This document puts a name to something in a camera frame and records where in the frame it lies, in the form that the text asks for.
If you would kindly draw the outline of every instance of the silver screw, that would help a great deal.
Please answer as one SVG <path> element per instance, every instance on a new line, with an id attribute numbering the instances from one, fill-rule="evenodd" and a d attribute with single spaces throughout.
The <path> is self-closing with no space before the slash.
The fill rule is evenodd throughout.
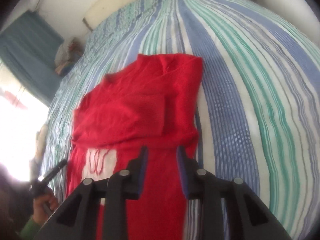
<path id="1" fill-rule="evenodd" d="M 199 170 L 197 170 L 197 173 L 198 173 L 198 175 L 200 175 L 200 176 L 204 176 L 204 175 L 207 174 L 207 171 L 204 170 L 204 169 L 199 169 Z"/>
<path id="2" fill-rule="evenodd" d="M 241 178 L 234 178 L 233 181 L 234 181 L 236 184 L 242 184 L 242 183 L 243 183 L 243 179 L 241 179 Z"/>
<path id="3" fill-rule="evenodd" d="M 93 179 L 91 179 L 91 178 L 85 178 L 83 180 L 84 185 L 90 185 L 92 182 L 93 182 Z"/>
<path id="4" fill-rule="evenodd" d="M 120 172 L 119 172 L 119 175 L 120 176 L 128 176 L 130 174 L 130 171 L 128 171 L 128 170 L 121 170 Z"/>

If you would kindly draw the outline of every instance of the mattress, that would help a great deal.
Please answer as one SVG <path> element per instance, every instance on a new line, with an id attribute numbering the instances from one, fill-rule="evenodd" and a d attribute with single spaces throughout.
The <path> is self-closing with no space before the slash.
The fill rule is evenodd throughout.
<path id="1" fill-rule="evenodd" d="M 319 215 L 320 51 L 247 0 L 137 0 L 103 21 L 50 106 L 42 173 L 68 158 L 81 98 L 138 53 L 203 58 L 196 160 L 219 178 L 243 178 L 291 237 L 303 239 Z M 65 174 L 50 184 L 60 200 Z M 199 205 L 188 204 L 186 239 L 199 237 Z"/>

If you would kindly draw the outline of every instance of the green sleeve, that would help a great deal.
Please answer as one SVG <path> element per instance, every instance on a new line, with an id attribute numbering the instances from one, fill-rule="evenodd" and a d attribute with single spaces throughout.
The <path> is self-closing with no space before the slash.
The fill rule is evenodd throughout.
<path id="1" fill-rule="evenodd" d="M 20 232 L 20 237 L 23 240 L 32 240 L 35 237 L 36 233 L 38 233 L 40 228 L 41 226 L 34 222 L 33 218 L 30 217 L 29 221 Z"/>

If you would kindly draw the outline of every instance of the striped bedsheet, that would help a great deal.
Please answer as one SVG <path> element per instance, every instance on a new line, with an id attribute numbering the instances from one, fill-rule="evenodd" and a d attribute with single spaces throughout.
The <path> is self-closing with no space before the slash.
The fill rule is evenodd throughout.
<path id="1" fill-rule="evenodd" d="M 138 53 L 203 58 L 196 159 L 219 178 L 243 178 L 292 238 L 303 239 L 320 203 L 320 51 L 247 0 L 138 0 L 102 22 L 52 102 L 42 172 L 68 157 L 82 96 Z M 51 187 L 62 199 L 65 172 Z M 199 202 L 188 206 L 185 238 L 197 239 Z"/>

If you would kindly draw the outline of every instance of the blue fabric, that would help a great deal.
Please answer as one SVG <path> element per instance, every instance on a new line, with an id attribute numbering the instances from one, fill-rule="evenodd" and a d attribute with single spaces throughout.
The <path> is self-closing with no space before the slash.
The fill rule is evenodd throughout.
<path id="1" fill-rule="evenodd" d="M 27 11 L 0 34 L 0 58 L 21 84 L 50 105 L 61 77 L 54 58 L 63 39 L 36 13 Z"/>

